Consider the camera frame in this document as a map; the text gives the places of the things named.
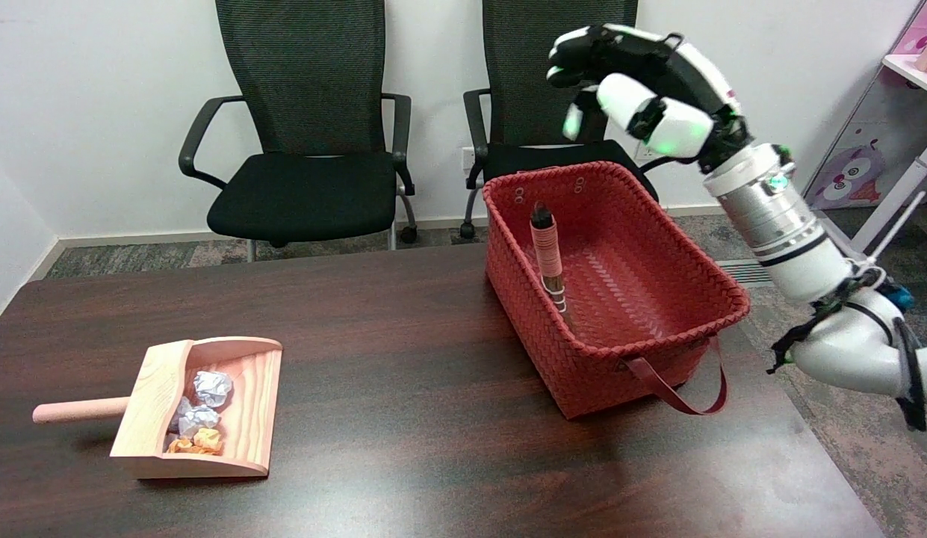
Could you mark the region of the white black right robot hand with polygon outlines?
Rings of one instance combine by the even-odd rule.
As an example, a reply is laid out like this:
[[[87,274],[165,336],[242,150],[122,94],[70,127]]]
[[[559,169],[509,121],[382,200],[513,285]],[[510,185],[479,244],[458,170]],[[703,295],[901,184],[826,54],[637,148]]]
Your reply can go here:
[[[578,93],[563,120],[576,140],[599,118],[657,153],[657,164],[698,164],[712,173],[753,141],[722,72],[679,33],[615,23],[558,37],[546,81]]]

